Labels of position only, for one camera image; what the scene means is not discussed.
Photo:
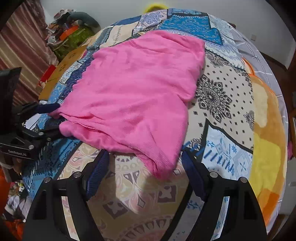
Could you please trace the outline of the yellow curved headboard tube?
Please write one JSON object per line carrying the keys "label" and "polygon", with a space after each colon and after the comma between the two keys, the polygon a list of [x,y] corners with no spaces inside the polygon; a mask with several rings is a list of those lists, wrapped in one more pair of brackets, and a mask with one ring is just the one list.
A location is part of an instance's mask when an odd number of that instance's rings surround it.
{"label": "yellow curved headboard tube", "polygon": [[147,7],[144,10],[144,14],[150,13],[153,11],[163,10],[163,9],[168,9],[168,7],[162,3],[152,3],[152,4],[147,5]]}

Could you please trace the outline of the white wall socket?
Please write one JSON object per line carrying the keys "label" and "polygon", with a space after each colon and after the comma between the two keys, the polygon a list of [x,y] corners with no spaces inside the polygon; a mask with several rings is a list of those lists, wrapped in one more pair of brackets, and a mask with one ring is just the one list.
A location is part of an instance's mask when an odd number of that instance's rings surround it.
{"label": "white wall socket", "polygon": [[254,34],[252,34],[250,39],[251,39],[252,41],[256,41],[256,38],[257,38],[257,36],[254,35]]}

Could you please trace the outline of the patchwork patterned bedspread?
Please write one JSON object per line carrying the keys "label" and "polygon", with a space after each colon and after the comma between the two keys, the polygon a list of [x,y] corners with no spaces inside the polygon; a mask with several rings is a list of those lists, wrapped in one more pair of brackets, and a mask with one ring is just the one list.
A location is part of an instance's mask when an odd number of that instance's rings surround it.
{"label": "patchwork patterned bedspread", "polygon": [[[99,54],[114,53],[153,33],[171,33],[205,43],[205,63],[188,104],[183,145],[205,153],[202,162],[222,177],[248,177],[252,167],[254,105],[252,83],[235,42],[234,28],[207,13],[163,9],[118,21],[100,30],[83,58],[54,87],[50,103],[76,99],[74,87],[94,67]],[[97,194],[89,201],[105,240],[160,240],[188,188],[180,154],[167,179],[143,156],[108,145],[110,163]]]}

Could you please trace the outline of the orange box on pile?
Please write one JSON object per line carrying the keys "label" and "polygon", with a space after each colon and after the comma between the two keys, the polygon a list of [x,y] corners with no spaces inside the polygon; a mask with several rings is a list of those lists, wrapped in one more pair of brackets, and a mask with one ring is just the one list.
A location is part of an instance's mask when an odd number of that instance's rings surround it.
{"label": "orange box on pile", "polygon": [[69,29],[65,30],[61,35],[60,35],[60,40],[63,41],[65,40],[67,37],[69,37],[72,33],[74,33],[76,30],[78,30],[79,27],[78,26],[73,26],[70,27]]}

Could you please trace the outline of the grey white bed sheet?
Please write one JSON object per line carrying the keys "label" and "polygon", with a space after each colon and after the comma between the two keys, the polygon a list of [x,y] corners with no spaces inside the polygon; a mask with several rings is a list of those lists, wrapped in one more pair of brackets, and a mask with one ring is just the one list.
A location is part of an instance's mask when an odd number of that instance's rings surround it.
{"label": "grey white bed sheet", "polygon": [[234,38],[234,42],[238,48],[238,51],[244,59],[246,59],[253,67],[254,73],[257,77],[263,80],[271,90],[276,94],[279,110],[281,114],[282,123],[285,132],[288,132],[288,114],[287,107],[283,98],[278,81],[268,65],[267,61],[264,59],[260,51],[255,47],[250,40],[248,40],[242,33],[240,33],[235,28],[231,27],[231,33]]}

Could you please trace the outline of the brown wooden board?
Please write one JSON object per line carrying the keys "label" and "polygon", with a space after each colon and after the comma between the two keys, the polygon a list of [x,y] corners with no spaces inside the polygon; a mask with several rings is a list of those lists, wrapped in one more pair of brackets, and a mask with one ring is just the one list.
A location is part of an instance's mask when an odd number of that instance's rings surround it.
{"label": "brown wooden board", "polygon": [[83,56],[84,52],[86,51],[87,45],[83,45],[81,47],[76,48],[75,50],[69,52],[65,58],[59,63],[56,67],[52,75],[46,81],[43,90],[41,91],[38,100],[48,100],[51,91],[58,83],[62,75],[68,70],[68,68],[76,63],[78,59]]}

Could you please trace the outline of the orange yellow plush blanket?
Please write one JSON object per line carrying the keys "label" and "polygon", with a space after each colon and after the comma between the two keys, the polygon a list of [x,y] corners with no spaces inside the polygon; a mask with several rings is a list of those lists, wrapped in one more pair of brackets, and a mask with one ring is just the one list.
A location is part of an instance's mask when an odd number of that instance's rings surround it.
{"label": "orange yellow plush blanket", "polygon": [[287,141],[278,98],[243,59],[254,98],[254,148],[250,184],[267,225],[283,190],[287,172]]}

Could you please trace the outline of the striped pink curtain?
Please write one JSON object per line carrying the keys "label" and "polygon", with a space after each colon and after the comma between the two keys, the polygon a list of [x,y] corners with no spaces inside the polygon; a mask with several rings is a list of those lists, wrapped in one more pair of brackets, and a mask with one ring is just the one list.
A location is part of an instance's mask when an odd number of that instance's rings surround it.
{"label": "striped pink curtain", "polygon": [[1,29],[1,70],[22,68],[13,96],[14,105],[37,101],[39,81],[59,61],[47,46],[44,9],[40,1],[24,1]]}

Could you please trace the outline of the pink knit garment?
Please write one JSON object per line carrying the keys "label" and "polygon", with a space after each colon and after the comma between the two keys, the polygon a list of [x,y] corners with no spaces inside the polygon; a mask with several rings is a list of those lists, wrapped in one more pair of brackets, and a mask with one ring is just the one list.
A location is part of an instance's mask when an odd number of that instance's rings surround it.
{"label": "pink knit garment", "polygon": [[175,169],[188,106],[205,64],[203,40],[150,31],[100,49],[61,106],[62,135],[97,149],[135,154],[152,175]]}

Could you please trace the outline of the red packet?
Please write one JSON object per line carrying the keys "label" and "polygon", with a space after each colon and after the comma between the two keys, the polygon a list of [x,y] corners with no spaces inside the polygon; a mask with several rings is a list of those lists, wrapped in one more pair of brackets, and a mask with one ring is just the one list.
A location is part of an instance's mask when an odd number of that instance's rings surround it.
{"label": "red packet", "polygon": [[55,69],[56,69],[56,66],[55,65],[50,65],[48,67],[48,69],[44,72],[44,74],[42,75],[41,79],[39,80],[39,84],[38,85],[40,87],[44,87],[45,83],[50,78],[50,76],[55,71]]}

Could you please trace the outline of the green patterned storage bag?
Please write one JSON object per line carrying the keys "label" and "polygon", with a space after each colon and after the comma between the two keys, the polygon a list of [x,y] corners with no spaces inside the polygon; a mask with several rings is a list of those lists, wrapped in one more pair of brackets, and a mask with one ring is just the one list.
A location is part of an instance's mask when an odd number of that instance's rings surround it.
{"label": "green patterned storage bag", "polygon": [[58,44],[52,46],[52,50],[61,61],[69,52],[78,48],[89,37],[93,36],[94,32],[89,27],[79,27],[74,33],[67,37],[63,41],[59,41]]}

